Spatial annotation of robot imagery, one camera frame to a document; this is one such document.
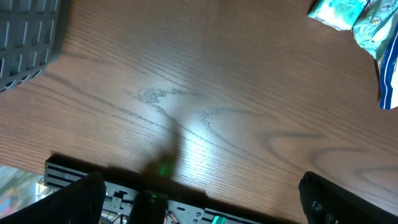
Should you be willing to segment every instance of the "green connector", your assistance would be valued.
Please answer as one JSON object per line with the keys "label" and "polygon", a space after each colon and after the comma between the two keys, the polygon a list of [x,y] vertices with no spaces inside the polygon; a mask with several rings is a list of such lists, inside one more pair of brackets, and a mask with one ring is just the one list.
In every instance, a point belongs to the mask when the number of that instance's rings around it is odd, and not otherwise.
{"label": "green connector", "polygon": [[225,217],[214,216],[211,224],[225,224],[225,221],[226,221]]}

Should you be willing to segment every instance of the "green led light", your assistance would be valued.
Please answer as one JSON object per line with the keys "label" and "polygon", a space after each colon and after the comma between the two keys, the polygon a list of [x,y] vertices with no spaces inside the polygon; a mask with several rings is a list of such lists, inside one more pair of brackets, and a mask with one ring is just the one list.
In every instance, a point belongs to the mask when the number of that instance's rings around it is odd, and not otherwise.
{"label": "green led light", "polygon": [[160,168],[159,174],[160,174],[161,176],[163,176],[163,177],[167,177],[167,176],[170,174],[169,166],[163,165],[163,166]]}
{"label": "green led light", "polygon": [[226,221],[225,217],[214,216],[211,224],[225,224],[225,221]]}

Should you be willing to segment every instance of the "snack wrapper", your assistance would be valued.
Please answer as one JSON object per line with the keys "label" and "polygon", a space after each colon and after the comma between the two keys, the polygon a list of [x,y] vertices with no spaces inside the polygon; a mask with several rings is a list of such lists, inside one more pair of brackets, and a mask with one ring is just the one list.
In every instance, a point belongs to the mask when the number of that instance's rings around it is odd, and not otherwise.
{"label": "snack wrapper", "polygon": [[319,0],[309,17],[337,30],[350,30],[369,0]]}
{"label": "snack wrapper", "polygon": [[398,22],[398,0],[372,0],[353,27],[357,44],[379,60]]}
{"label": "snack wrapper", "polygon": [[380,104],[381,109],[393,109],[398,106],[398,24],[386,47],[386,52],[379,61],[380,71]]}

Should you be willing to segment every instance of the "table surface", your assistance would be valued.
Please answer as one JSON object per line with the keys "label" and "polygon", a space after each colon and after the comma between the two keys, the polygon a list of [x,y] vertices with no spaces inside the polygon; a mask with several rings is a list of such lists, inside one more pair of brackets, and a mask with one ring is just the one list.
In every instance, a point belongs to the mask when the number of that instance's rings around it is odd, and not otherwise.
{"label": "table surface", "polygon": [[60,59],[0,95],[0,163],[42,174],[61,152],[139,171],[177,122],[175,180],[210,197],[305,223],[312,170],[398,215],[398,111],[311,4],[73,1]]}

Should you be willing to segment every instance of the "wood grain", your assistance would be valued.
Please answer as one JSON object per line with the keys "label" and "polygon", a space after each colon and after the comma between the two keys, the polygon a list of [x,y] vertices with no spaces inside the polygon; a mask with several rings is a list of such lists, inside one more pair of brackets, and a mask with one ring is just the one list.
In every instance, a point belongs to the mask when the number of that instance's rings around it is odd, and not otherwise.
{"label": "wood grain", "polygon": [[312,170],[398,215],[398,112],[312,0],[73,1],[60,60],[0,95],[0,162],[61,152],[139,171],[177,122],[176,180],[305,223]]}

